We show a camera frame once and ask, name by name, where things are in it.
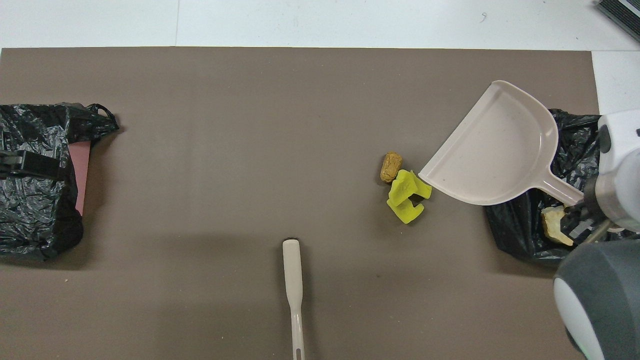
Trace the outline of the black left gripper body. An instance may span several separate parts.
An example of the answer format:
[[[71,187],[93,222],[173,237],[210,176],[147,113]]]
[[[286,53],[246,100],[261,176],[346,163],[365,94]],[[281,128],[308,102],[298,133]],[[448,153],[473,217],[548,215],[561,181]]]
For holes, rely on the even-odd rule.
[[[35,152],[23,151],[23,177],[61,181],[68,168],[61,166],[59,159]]]

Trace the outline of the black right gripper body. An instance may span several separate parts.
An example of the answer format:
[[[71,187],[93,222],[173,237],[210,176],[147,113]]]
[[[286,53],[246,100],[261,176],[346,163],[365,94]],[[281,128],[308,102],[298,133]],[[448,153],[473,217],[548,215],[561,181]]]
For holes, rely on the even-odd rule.
[[[583,199],[574,207],[576,207],[581,222],[591,221],[589,233],[586,235],[585,232],[580,233],[576,243],[606,243],[610,241],[610,228],[614,223],[605,215],[596,200]]]

